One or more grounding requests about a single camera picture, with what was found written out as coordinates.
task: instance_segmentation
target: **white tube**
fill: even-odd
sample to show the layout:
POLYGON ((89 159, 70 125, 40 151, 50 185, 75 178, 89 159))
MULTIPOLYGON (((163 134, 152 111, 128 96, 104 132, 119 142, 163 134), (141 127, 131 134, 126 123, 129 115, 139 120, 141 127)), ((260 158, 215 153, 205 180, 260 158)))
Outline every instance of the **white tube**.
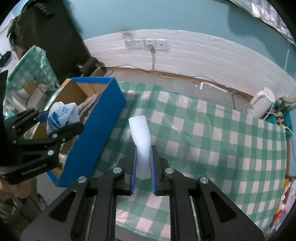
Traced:
POLYGON ((146 118, 144 115, 139 115, 129 118, 128 121, 131 136, 137 146, 137 178, 140 180, 151 178, 151 137, 146 118))

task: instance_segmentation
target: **white electric kettle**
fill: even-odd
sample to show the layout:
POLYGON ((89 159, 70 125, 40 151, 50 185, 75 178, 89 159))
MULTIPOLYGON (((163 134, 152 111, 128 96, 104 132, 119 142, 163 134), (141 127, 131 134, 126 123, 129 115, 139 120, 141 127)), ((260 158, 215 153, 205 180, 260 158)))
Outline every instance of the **white electric kettle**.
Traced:
POLYGON ((265 112, 269 111, 272 104, 276 101, 274 94, 270 89, 264 87, 262 91, 259 91, 250 104, 247 105, 247 113, 257 118, 261 118, 265 112))

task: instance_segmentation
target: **silver bolt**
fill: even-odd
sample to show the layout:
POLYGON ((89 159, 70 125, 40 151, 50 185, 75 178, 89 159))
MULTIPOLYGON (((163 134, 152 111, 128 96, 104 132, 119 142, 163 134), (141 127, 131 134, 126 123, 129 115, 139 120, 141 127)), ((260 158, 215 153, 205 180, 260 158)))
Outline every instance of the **silver bolt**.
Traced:
POLYGON ((47 154, 48 154, 49 156, 52 156, 52 155, 54 154, 54 151, 53 151, 53 150, 49 150, 49 151, 47 152, 47 154))
POLYGON ((77 179, 77 181, 78 181, 79 183, 85 183, 86 180, 87 180, 87 178, 86 178, 85 176, 78 177, 78 179, 77 179))
POLYGON ((122 169, 120 167, 113 168, 114 173, 121 173, 122 169))
POLYGON ((168 167, 165 169, 165 173, 167 173, 167 174, 172 174, 173 172, 174 172, 173 168, 168 167))
POLYGON ((200 182, 203 183, 203 184, 206 184, 206 183, 209 182, 209 179, 207 179, 206 177, 201 177, 200 182))

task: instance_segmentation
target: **white plastic bag with blue print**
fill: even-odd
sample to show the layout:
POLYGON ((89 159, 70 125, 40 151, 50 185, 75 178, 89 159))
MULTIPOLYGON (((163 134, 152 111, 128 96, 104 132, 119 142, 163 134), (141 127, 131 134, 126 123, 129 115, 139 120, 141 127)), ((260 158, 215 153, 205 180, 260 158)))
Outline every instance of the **white plastic bag with blue print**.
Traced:
POLYGON ((49 134, 66 125, 70 125, 78 121, 80 121, 80 117, 76 103, 54 103, 48 114, 46 132, 49 134))

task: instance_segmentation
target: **green checkered tablecloth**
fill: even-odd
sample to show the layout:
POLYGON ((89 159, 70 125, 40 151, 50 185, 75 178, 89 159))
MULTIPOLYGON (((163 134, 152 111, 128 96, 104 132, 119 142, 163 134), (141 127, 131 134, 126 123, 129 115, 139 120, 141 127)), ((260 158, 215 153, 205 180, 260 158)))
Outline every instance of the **green checkered tablecloth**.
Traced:
POLYGON ((7 78, 6 93, 21 90, 29 80, 45 84, 51 89, 55 89, 55 84, 58 82, 46 58, 46 52, 35 45, 25 53, 11 71, 7 78))
MULTIPOLYGON (((99 175, 130 155, 128 119, 145 115, 151 144, 185 176, 210 178, 263 231, 279 203, 286 168, 282 127, 155 85, 118 83, 127 104, 97 165, 99 175)), ((136 180, 119 197, 116 224, 156 240, 170 239, 169 198, 152 194, 151 180, 136 180)))

